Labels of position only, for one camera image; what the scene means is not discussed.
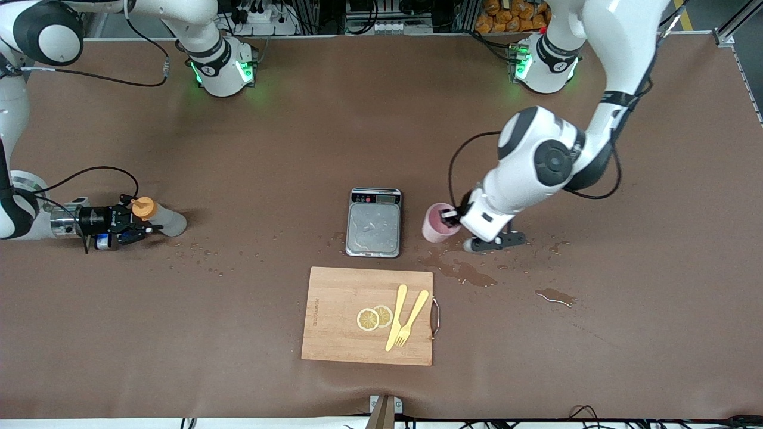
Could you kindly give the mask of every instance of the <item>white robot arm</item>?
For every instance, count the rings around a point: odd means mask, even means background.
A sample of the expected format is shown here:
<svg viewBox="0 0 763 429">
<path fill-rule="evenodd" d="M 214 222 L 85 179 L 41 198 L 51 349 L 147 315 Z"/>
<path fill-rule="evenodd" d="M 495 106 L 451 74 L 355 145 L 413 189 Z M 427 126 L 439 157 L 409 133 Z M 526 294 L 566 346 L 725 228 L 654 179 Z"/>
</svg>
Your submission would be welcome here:
<svg viewBox="0 0 763 429">
<path fill-rule="evenodd" d="M 518 244 L 521 233 L 502 232 L 512 219 L 561 189 L 593 185 L 606 169 L 619 126 L 635 107 L 655 56 L 658 23 L 668 0 L 548 0 L 554 14 L 547 32 L 527 40 L 533 62 L 520 80 L 537 92 L 559 90 L 588 40 L 607 85 L 588 129 L 533 107 L 514 115 L 498 139 L 498 166 L 465 197 L 446 224 L 475 238 L 466 250 L 481 252 Z"/>
<path fill-rule="evenodd" d="M 233 95 L 253 83 L 253 49 L 234 37 L 221 35 L 214 25 L 216 0 L 0 0 L 0 239 L 82 234 L 84 220 L 79 221 L 82 225 L 73 225 L 77 219 L 62 219 L 82 208 L 86 198 L 65 205 L 69 211 L 41 207 L 36 195 L 48 197 L 46 192 L 40 192 L 47 187 L 45 182 L 31 173 L 9 171 L 11 154 L 29 117 L 26 84 L 21 75 L 24 62 L 31 58 L 52 66 L 68 66 L 77 61 L 84 37 L 78 11 L 161 18 L 190 57 L 197 80 L 212 95 Z M 146 225 L 141 229 L 139 223 L 132 227 L 145 232 Z"/>
</svg>

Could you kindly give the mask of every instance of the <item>metal frame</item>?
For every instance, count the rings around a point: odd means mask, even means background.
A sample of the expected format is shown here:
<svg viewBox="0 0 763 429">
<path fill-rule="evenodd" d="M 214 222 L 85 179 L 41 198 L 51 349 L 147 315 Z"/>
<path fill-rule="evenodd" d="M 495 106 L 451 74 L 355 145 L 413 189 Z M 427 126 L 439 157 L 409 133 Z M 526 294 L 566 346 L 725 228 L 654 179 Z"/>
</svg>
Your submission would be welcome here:
<svg viewBox="0 0 763 429">
<path fill-rule="evenodd" d="M 729 47 L 733 45 L 734 33 L 749 21 L 761 7 L 763 7 L 763 0 L 749 0 L 744 7 L 739 9 L 734 16 L 731 17 L 731 19 L 713 31 L 716 45 L 719 47 Z"/>
</svg>

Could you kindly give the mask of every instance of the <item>bottle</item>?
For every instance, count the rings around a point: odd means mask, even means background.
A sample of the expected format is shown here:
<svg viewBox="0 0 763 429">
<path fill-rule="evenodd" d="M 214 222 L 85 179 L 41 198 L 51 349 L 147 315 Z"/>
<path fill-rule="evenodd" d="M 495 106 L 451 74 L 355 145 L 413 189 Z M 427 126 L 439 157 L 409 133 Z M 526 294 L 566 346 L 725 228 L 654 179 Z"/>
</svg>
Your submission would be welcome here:
<svg viewBox="0 0 763 429">
<path fill-rule="evenodd" d="M 162 225 L 162 229 L 159 231 L 169 237 L 179 236 L 188 225 L 185 216 L 177 211 L 162 207 L 161 204 L 148 197 L 133 200 L 133 215 L 151 222 L 153 225 Z"/>
</svg>

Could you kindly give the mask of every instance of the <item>brown table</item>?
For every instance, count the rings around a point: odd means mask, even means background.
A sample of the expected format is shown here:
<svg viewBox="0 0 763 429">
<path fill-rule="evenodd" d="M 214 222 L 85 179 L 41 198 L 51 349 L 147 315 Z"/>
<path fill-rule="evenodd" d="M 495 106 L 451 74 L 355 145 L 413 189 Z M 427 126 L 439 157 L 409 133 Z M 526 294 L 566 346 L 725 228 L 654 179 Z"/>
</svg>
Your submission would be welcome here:
<svg viewBox="0 0 763 429">
<path fill-rule="evenodd" d="M 518 217 L 530 246 L 443 257 L 499 284 L 434 269 L 432 367 L 300 360 L 310 267 L 433 269 L 419 262 L 434 247 L 420 221 L 447 198 L 451 153 L 531 105 L 585 126 L 604 76 L 584 55 L 547 96 L 511 85 L 467 37 L 276 40 L 257 87 L 226 99 L 196 88 L 177 53 L 159 89 L 32 76 L 14 168 L 52 183 L 124 167 L 190 228 L 88 256 L 74 240 L 0 244 L 0 417 L 353 414 L 380 392 L 420 418 L 562 418 L 576 404 L 602 418 L 763 413 L 763 131 L 732 52 L 704 35 L 661 51 L 620 140 L 614 197 L 557 195 Z M 148 82 L 161 58 L 90 43 L 76 65 Z M 456 192 L 495 163 L 495 139 L 467 149 Z M 398 259 L 340 254 L 358 185 L 403 190 Z M 129 181 L 99 172 L 53 196 L 119 192 Z M 578 303 L 546 302 L 545 288 Z"/>
</svg>

